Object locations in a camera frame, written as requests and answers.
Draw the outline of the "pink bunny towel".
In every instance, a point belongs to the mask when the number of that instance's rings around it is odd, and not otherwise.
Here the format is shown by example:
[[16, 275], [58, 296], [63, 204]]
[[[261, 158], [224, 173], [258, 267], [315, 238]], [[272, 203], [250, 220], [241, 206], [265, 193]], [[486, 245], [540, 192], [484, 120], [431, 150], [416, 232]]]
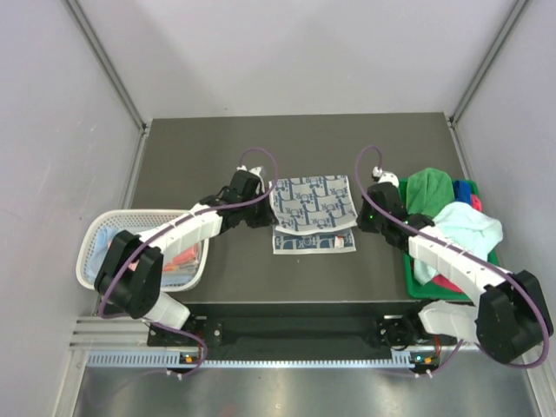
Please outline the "pink bunny towel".
[[115, 276], [131, 255], [134, 256], [128, 265], [131, 272], [151, 266], [151, 269], [159, 267], [162, 274], [179, 274], [181, 268], [195, 268], [198, 264], [201, 256], [201, 244], [197, 243], [182, 250], [179, 254], [170, 255], [166, 260], [160, 248], [144, 245], [138, 235], [130, 235], [124, 230], [109, 241], [108, 252], [102, 268]]

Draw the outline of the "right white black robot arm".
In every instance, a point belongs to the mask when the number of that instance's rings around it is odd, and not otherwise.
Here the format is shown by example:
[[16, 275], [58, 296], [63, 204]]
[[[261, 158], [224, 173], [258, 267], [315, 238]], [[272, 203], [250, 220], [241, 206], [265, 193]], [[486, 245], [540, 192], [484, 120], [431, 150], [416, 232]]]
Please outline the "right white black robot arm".
[[534, 274], [507, 271], [448, 240], [432, 218], [406, 211], [391, 182], [377, 182], [363, 189], [361, 197], [361, 231], [380, 234], [390, 246], [433, 267], [470, 301], [426, 304], [405, 323], [411, 341], [423, 344], [440, 333], [471, 341], [509, 367], [516, 367], [516, 360], [534, 348], [540, 349], [539, 357], [524, 367], [533, 369], [546, 361], [554, 327]]

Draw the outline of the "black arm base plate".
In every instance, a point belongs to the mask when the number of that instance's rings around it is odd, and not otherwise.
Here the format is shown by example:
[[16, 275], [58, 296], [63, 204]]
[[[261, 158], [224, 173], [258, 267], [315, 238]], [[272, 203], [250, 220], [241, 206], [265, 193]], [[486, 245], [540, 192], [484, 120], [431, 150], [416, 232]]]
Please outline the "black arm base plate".
[[387, 359], [394, 349], [451, 346], [417, 322], [419, 301], [197, 303], [184, 328], [212, 361]]

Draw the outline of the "blue white patterned towel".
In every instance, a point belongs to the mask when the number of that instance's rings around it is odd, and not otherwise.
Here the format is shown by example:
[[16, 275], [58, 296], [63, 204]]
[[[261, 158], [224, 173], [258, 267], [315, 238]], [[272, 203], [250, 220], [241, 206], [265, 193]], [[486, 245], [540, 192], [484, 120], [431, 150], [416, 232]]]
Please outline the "blue white patterned towel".
[[356, 250], [357, 212], [346, 175], [282, 178], [270, 194], [277, 219], [275, 255], [332, 255]]

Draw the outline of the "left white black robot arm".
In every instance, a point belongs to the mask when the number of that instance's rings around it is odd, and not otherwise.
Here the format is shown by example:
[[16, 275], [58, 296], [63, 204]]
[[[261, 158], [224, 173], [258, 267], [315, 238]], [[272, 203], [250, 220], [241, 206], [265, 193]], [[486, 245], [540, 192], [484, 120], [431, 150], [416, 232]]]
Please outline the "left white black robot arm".
[[228, 186], [201, 199], [183, 215], [150, 230], [118, 232], [110, 241], [94, 289], [133, 319], [167, 328], [178, 344], [195, 337], [189, 309], [162, 291], [162, 271], [169, 261], [198, 243], [222, 235], [240, 223], [250, 228], [276, 224], [263, 168], [239, 167]]

